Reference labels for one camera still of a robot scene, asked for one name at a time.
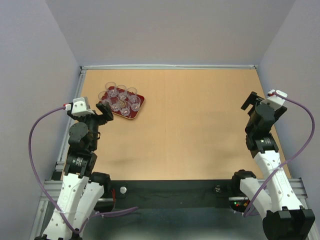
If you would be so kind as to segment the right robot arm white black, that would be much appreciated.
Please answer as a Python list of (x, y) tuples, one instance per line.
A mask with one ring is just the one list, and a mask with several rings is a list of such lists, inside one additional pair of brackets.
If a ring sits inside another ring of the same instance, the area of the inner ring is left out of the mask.
[(268, 92), (267, 98), (251, 92), (241, 106), (248, 111), (249, 120), (245, 127), (246, 146), (263, 174), (259, 183), (251, 171), (239, 170), (230, 182), (231, 192), (244, 194), (248, 205), (243, 212), (248, 217), (257, 211), (262, 218), (264, 234), (269, 240), (305, 240), (315, 222), (311, 209), (306, 209), (296, 196), (283, 169), (278, 145), (271, 128), (287, 111), (284, 106), (288, 95), (280, 90)]

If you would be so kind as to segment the clear glass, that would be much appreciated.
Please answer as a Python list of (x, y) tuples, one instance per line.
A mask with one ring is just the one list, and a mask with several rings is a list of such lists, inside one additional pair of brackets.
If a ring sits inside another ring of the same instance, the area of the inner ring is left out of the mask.
[(118, 95), (117, 93), (117, 84), (113, 81), (107, 82), (105, 84), (106, 92), (110, 98), (114, 98)]
[(119, 101), (120, 101), (120, 99), (117, 96), (111, 97), (109, 99), (110, 107), (111, 107), (112, 111), (114, 111), (114, 112), (119, 111)]
[(98, 99), (103, 105), (106, 105), (107, 103), (110, 102), (110, 97), (107, 91), (100, 92), (98, 94)]
[(130, 104), (126, 100), (121, 100), (119, 102), (119, 110), (122, 116), (128, 117), (130, 115)]
[(135, 98), (137, 96), (138, 90), (135, 87), (129, 87), (127, 89), (126, 95), (127, 98), (130, 100), (131, 98)]
[(134, 111), (134, 112), (138, 112), (140, 107), (141, 107), (141, 99), (136, 96), (136, 97), (132, 97), (130, 100), (129, 100), (129, 104), (130, 104), (130, 107), (131, 109)]

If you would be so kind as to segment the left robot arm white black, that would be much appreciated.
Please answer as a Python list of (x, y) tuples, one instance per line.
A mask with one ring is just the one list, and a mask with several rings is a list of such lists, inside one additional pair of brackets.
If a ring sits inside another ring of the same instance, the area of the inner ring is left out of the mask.
[(54, 201), (45, 188), (43, 193), (54, 205), (50, 221), (39, 240), (80, 240), (86, 223), (100, 197), (111, 193), (110, 176), (93, 172), (97, 155), (99, 126), (114, 119), (109, 103), (97, 103), (97, 114), (84, 98), (66, 104), (64, 110), (76, 122), (68, 130), (69, 149), (61, 190)]

